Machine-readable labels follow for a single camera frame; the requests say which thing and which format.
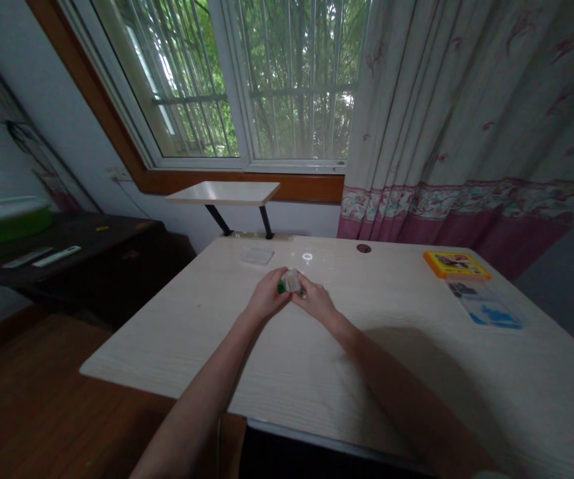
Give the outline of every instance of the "black metal bracket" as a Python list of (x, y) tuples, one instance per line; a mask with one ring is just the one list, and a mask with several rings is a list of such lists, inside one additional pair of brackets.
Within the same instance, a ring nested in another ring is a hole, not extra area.
[(205, 206), (209, 210), (209, 213), (211, 213), (212, 216), (214, 217), (215, 222), (218, 223), (218, 226), (222, 229), (222, 234), (224, 236), (229, 236), (231, 233), (233, 233), (233, 231), (231, 231), (229, 229), (229, 226), (227, 226), (227, 224), (225, 223), (225, 220), (222, 219), (222, 216), (220, 216), (220, 213), (218, 212), (218, 210), (215, 208), (214, 205), (205, 205)]
[(262, 215), (262, 222), (265, 224), (265, 231), (267, 232), (265, 238), (270, 240), (271, 238), (273, 238), (273, 233), (271, 232), (271, 225), (269, 224), (269, 216), (267, 216), (267, 208), (261, 206), (260, 214)]

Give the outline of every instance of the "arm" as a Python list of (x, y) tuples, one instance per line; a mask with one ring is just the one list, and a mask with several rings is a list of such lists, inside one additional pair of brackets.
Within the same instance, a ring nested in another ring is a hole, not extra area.
[(249, 304), (191, 381), (147, 446), (131, 478), (188, 477), (220, 415), (226, 411), (249, 345), (262, 323), (289, 300), (277, 293), (287, 268), (260, 280)]
[(498, 467), (475, 436), (440, 399), (395, 358), (357, 329), (333, 305), (322, 285), (304, 275), (306, 298), (291, 300), (338, 341), (397, 430), (439, 477), (472, 478)]

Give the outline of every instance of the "hand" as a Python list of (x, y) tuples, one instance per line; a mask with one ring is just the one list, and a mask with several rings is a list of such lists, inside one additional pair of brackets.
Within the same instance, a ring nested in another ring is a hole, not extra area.
[(330, 322), (339, 314), (329, 293), (324, 286), (312, 283), (300, 271), (298, 278), (307, 296), (303, 299), (299, 293), (292, 293), (291, 300), (328, 328)]
[(262, 321), (289, 300), (288, 292), (278, 294), (278, 283), (286, 272), (286, 267), (274, 269), (259, 281), (245, 308), (246, 314), (256, 321)]

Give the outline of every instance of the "wall power outlet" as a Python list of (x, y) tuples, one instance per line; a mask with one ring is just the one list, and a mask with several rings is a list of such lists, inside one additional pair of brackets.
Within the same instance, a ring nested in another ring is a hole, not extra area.
[(109, 178), (116, 181), (133, 181), (125, 168), (106, 168)]

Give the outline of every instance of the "orange box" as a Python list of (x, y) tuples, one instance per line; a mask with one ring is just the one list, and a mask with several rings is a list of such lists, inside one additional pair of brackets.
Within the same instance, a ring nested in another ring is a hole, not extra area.
[(440, 278), (491, 279), (492, 276), (471, 255), (442, 251), (425, 251), (424, 259)]

